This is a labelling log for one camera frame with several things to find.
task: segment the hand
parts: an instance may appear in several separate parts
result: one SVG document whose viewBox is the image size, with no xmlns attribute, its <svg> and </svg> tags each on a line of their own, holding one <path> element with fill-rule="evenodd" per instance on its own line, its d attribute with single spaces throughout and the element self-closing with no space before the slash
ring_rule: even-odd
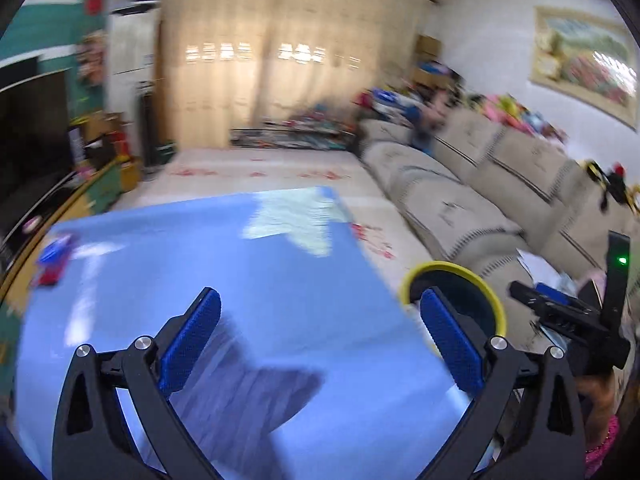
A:
<svg viewBox="0 0 640 480">
<path fill-rule="evenodd" d="M 584 422 L 584 436 L 587 450 L 604 442 L 609 433 L 609 420 L 615 402 L 615 380 L 613 371 L 606 376 L 583 376 L 575 378 L 578 393 L 589 397 L 593 409 Z"/>
</svg>

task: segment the tv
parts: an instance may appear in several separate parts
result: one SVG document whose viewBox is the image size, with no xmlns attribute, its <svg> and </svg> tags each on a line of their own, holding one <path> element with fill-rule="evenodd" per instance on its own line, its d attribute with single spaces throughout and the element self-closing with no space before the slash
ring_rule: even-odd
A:
<svg viewBox="0 0 640 480">
<path fill-rule="evenodd" d="M 69 179 L 68 124 L 64 70 L 0 89 L 0 245 Z"/>
<path fill-rule="evenodd" d="M 37 75 L 37 56 L 0 66 L 0 89 Z"/>
</svg>

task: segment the white tiled floor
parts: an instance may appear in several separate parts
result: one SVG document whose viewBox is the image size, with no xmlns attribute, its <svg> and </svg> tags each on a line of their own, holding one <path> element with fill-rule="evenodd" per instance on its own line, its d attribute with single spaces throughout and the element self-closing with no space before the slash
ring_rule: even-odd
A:
<svg viewBox="0 0 640 480">
<path fill-rule="evenodd" d="M 271 189 L 330 186 L 360 227 L 362 251 L 393 291 L 431 255 L 384 197 L 360 161 L 347 152 L 187 150 L 148 182 L 124 194 L 115 210 Z"/>
</svg>

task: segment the colorful items on sofa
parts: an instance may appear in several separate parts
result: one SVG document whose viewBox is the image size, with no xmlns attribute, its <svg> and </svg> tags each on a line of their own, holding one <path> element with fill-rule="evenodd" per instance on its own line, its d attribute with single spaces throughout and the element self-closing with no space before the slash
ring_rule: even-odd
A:
<svg viewBox="0 0 640 480">
<path fill-rule="evenodd" d="M 540 112 L 532 112 L 525 108 L 509 94 L 478 95 L 471 97 L 469 102 L 471 109 L 495 123 L 505 124 L 529 135 L 545 137 L 555 144 L 562 145 L 566 141 L 563 130 L 556 129 L 545 121 Z"/>
</svg>

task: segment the yellow ring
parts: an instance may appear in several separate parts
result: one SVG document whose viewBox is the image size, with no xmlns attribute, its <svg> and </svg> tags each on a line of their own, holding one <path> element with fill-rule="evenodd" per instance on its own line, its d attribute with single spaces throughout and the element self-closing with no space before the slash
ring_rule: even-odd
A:
<svg viewBox="0 0 640 480">
<path fill-rule="evenodd" d="M 483 280 L 477 274 L 471 272 L 469 269 L 465 267 L 461 267 L 456 264 L 452 264 L 450 262 L 441 262 L 438 260 L 434 260 L 432 262 L 426 262 L 424 264 L 419 264 L 415 266 L 412 270 L 410 270 L 400 285 L 400 289 L 398 290 L 398 297 L 402 304 L 408 305 L 411 303 L 409 297 L 409 290 L 413 280 L 423 272 L 427 272 L 429 270 L 446 270 L 448 272 L 452 272 L 460 276 L 461 278 L 465 278 L 468 282 L 473 283 L 477 288 L 480 289 L 482 294 L 484 294 L 485 298 L 489 301 L 491 305 L 491 309 L 494 311 L 495 317 L 495 335 L 499 335 L 502 337 L 506 337 L 507 335 L 507 316 L 504 313 L 504 307 L 502 306 L 502 302 L 495 295 L 494 290 L 487 285 L 486 281 Z"/>
</svg>

